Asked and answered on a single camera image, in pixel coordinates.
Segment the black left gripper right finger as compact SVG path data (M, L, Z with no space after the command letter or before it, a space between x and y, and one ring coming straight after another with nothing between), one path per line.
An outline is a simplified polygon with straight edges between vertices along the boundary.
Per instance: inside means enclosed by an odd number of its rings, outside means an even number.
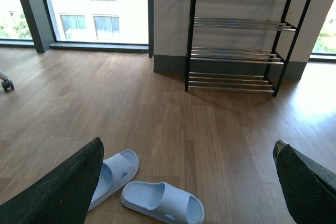
M296 223L335 223L335 173L278 140L273 150L287 209Z

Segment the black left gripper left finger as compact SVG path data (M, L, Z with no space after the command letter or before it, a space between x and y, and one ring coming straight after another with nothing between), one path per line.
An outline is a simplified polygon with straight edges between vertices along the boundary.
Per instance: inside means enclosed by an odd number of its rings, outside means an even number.
M1 205L1 223L84 223L104 147L94 138L40 180Z

